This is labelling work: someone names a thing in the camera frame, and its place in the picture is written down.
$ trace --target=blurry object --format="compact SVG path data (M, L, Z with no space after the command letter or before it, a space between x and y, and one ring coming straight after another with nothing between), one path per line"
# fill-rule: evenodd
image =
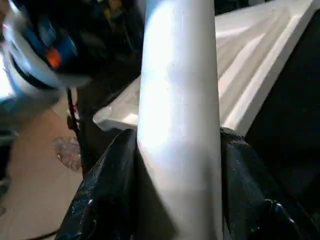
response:
M79 111L78 111L78 106L76 104L73 104L73 112L74 112L76 126L74 125L72 112L70 112L70 109L66 110L66 113L67 113L66 122L67 122L68 128L70 130L75 130L75 128L80 129Z
M10 184L11 179L7 176L0 180L0 217L6 213L6 209L2 206L2 201L9 190Z
M0 0L0 23L5 19L6 13L9 10L9 3L7 0Z
M22 12L8 13L3 23L3 36L8 51L8 55L4 56L5 60L13 58L15 68L24 74L21 74L24 80L40 89L39 91L79 87L91 80L90 76L81 72L58 73L50 67L47 57L43 56L44 46L32 30L28 15Z
M0 145L13 141L26 121L48 108L58 99L60 91L44 88L31 75L19 68L5 43L0 52Z
M114 60L141 58L144 24L132 0L14 3L34 33L23 37L54 72L93 78Z
M58 137L53 141L57 159L74 172L81 171L80 146L76 137Z

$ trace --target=white pvc pipe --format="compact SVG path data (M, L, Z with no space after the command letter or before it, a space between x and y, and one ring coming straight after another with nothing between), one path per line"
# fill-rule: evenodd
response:
M135 239L223 239L218 101L214 1L147 0Z

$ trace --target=white molded plastic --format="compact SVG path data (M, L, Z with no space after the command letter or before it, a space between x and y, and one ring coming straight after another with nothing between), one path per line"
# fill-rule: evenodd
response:
M319 0L274 0L216 16L222 126L247 133L301 34L319 8ZM103 131L110 127L136 127L139 88L140 77L110 105L98 111L93 121Z

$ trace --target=floor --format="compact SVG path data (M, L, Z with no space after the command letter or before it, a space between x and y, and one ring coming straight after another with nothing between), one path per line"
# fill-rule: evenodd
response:
M25 240L59 228L82 175L57 160L52 141L72 135L51 109L21 132L9 165L12 185L3 202L6 213L0 217L0 239Z

